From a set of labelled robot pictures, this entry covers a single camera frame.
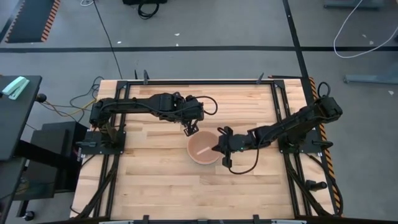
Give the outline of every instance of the yellow wire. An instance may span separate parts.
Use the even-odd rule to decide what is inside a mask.
[[[61,113],[56,109],[56,107],[55,107],[53,104],[51,104],[50,102],[45,101],[44,103],[45,103],[46,105],[51,106],[51,107],[54,109],[54,111],[55,111],[58,115],[63,116],[63,117],[66,117],[66,116],[71,116],[71,115],[74,115],[74,114],[77,114],[77,113],[81,112],[82,110],[84,110],[84,109],[86,109],[87,107],[89,107],[89,105],[92,105],[95,101],[96,101],[96,99],[91,100],[91,101],[88,102],[86,105],[82,106],[80,109],[78,109],[78,110],[76,110],[76,111],[74,111],[74,112],[72,112],[72,113],[70,113],[70,114],[68,114],[68,113],[61,114]]]

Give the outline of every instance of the white cable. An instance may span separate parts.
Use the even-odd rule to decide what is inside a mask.
[[[346,25],[347,20],[349,19],[349,17],[351,17],[351,15],[354,13],[354,11],[358,8],[358,6],[359,6],[362,2],[363,2],[363,0],[360,0],[360,2],[358,3],[358,5],[357,5],[357,6],[353,9],[353,11],[347,16],[346,20],[344,21],[343,25],[341,25],[340,30],[338,31],[338,33],[337,33],[337,35],[336,35],[336,37],[335,37],[335,39],[334,39],[334,41],[333,41],[333,49],[335,50],[336,55],[339,56],[339,57],[341,57],[341,58],[355,58],[355,57],[358,57],[358,56],[367,54],[367,53],[369,53],[369,52],[372,52],[372,51],[374,51],[374,50],[377,50],[377,49],[381,48],[383,45],[385,45],[386,43],[388,43],[392,38],[394,38],[395,34],[396,34],[397,31],[398,31],[398,26],[397,26],[397,28],[395,29],[394,33],[392,33],[391,37],[388,38],[388,40],[386,40],[386,41],[385,41],[384,43],[382,43],[380,46],[375,47],[375,48],[373,48],[373,49],[371,49],[371,50],[368,50],[367,52],[362,52],[362,53],[360,53],[360,54],[352,55],[352,56],[342,56],[342,55],[338,54],[338,52],[337,52],[337,50],[336,50],[336,40],[337,40],[338,36],[340,35],[341,31],[343,30],[344,26]]]
[[[86,7],[86,6],[90,6],[90,5],[92,5],[92,4],[94,3],[94,0],[91,0],[90,3],[88,3],[88,4],[83,4],[83,2],[85,2],[85,1],[87,1],[87,0],[81,0],[80,5],[83,6],[83,7]]]

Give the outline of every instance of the orange and black hazard mat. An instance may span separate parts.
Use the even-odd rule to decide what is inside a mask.
[[[317,88],[315,86],[315,82],[314,82],[313,78],[310,77],[309,79],[310,79],[310,84],[311,84],[311,89],[312,89],[312,95],[313,95],[314,100],[316,100],[318,98]],[[323,124],[319,125],[319,131],[320,131],[321,139],[323,141],[327,141],[325,127]],[[325,149],[323,151],[323,153],[325,154],[325,162],[323,162],[323,164],[327,165],[327,170],[329,171],[330,176],[332,178],[336,179],[335,171],[333,170],[333,163],[331,161],[331,154],[330,154],[329,149]],[[339,195],[338,195],[338,192],[337,192],[337,189],[335,188],[335,186],[332,186],[331,194],[332,194],[332,201],[334,202],[337,210],[339,210],[340,209],[340,198],[339,198]]]
[[[60,0],[23,0],[6,36],[6,43],[45,42]]]

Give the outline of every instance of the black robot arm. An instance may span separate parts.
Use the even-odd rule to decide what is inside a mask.
[[[342,114],[335,99],[323,96],[279,123],[248,130],[247,135],[233,134],[230,127],[218,128],[222,135],[212,150],[224,154],[223,165],[231,168],[231,153],[267,147],[278,138],[282,138],[281,142],[288,147],[298,149],[311,129],[321,123],[336,121]]]
[[[101,142],[107,147],[117,143],[117,132],[109,123],[112,114],[149,113],[160,120],[184,125],[187,136],[198,131],[197,122],[203,121],[203,103],[194,96],[182,97],[180,93],[162,93],[150,98],[115,100],[104,98],[93,105],[90,124],[102,133]]]

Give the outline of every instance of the floor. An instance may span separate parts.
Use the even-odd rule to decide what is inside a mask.
[[[81,7],[80,0],[62,1],[45,43],[6,44],[8,48],[109,47],[94,6]],[[17,0],[0,2],[0,27],[8,20]],[[330,47],[349,9],[325,9],[323,0],[289,1],[298,39],[304,47]],[[293,47],[282,0],[169,0],[159,13],[141,20],[134,6],[121,1],[100,0],[99,12],[115,47],[178,46],[290,46]],[[338,39],[338,46],[377,46],[396,28],[396,0],[386,0],[378,11],[360,10],[353,14]],[[352,55],[357,52],[342,52]],[[123,78],[257,78],[266,75],[301,76],[295,52],[257,50],[117,52]],[[333,52],[304,52],[308,74],[317,83],[331,85],[331,95],[343,108],[337,122],[326,125],[338,185],[342,191],[346,217],[397,220],[398,194],[396,135],[398,132],[397,94],[393,85],[345,84],[347,74],[378,74],[397,62],[397,52],[372,52],[362,57],[342,59]],[[114,58],[109,52],[0,53],[3,75],[41,75],[40,92],[49,101],[67,105],[69,99],[84,94],[98,75],[118,79]],[[84,105],[90,97],[76,101]],[[66,121],[40,105],[34,105],[28,123],[40,129],[44,123]],[[88,125],[88,115],[82,119]],[[22,138],[30,139],[26,127]],[[64,220],[73,194],[59,194],[48,200],[32,201],[36,211],[31,223]],[[14,218],[14,203],[8,223],[24,223]]]

